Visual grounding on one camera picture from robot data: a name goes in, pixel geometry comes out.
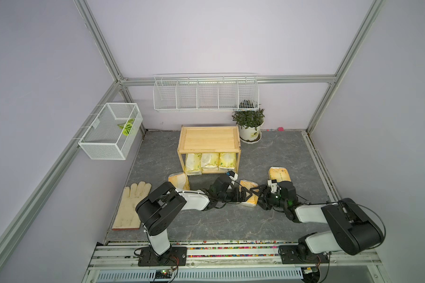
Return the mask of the green tissue pack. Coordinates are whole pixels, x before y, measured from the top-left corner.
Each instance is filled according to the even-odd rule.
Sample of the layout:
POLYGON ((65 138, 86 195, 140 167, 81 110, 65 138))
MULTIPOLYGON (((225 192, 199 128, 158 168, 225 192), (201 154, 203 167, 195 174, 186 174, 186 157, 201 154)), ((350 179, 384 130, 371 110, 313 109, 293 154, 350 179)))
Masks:
POLYGON ((238 168, 237 153, 220 153, 218 169, 221 172, 235 171, 238 168))
POLYGON ((201 156, 201 170, 203 172, 218 171, 219 153, 203 153, 201 156))
POLYGON ((201 168, 201 153, 188 153, 185 159, 185 174, 188 176, 195 176, 202 174, 201 168))

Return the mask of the wooden two-tier shelf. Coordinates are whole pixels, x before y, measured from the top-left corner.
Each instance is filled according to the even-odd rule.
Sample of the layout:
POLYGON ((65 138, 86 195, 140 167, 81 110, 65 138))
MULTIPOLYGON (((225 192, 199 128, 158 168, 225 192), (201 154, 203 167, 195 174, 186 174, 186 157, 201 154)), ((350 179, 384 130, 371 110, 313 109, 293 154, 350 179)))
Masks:
POLYGON ((238 173, 241 159, 241 143, 238 126, 182 126, 177 148, 182 170, 185 169, 183 155, 188 153, 235 153, 238 173))

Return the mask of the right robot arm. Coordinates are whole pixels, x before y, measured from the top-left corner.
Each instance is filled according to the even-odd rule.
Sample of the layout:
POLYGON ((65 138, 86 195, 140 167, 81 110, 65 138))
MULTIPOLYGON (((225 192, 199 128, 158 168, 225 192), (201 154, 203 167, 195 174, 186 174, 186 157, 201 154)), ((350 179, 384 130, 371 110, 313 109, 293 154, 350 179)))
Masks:
POLYGON ((381 246, 386 239, 386 227, 379 227, 365 212, 368 207, 350 198, 336 202, 302 202, 291 181, 270 180, 246 190, 258 197, 257 204, 266 211, 274 210, 297 224, 326 224, 329 230, 315 232, 298 240, 296 254, 306 258, 329 252, 345 252, 356 255, 364 250, 381 246))

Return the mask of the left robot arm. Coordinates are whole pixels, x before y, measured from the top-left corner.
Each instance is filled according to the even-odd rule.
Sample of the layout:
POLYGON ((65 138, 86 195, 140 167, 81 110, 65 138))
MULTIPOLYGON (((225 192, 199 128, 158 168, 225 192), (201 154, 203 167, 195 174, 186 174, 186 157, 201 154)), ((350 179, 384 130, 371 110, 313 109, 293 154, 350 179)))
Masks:
POLYGON ((218 204, 241 204, 253 195, 252 188, 238 183, 237 173, 228 171, 210 187, 197 191, 177 189, 171 182, 164 182, 137 204, 135 211, 153 254, 162 257, 171 249, 167 228, 181 211, 207 211, 217 209, 218 204))

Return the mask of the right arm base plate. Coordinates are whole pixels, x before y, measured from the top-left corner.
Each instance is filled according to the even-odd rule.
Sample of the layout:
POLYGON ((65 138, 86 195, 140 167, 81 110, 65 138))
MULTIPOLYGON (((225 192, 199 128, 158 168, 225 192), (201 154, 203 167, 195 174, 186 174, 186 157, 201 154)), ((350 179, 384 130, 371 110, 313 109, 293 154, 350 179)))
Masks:
POLYGON ((278 254, 282 264, 328 264, 330 258, 328 253, 312 253, 304 244, 299 245, 281 245, 278 247, 278 254))

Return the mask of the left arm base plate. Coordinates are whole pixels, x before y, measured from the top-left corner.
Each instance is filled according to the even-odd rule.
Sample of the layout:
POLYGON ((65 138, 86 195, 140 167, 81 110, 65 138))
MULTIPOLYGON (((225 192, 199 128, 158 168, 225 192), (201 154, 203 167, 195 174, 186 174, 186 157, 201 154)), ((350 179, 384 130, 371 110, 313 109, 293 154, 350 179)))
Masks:
POLYGON ((187 248, 173 246, 162 255, 156 255, 150 246, 134 250, 138 258, 138 266, 185 266, 187 261, 187 248))

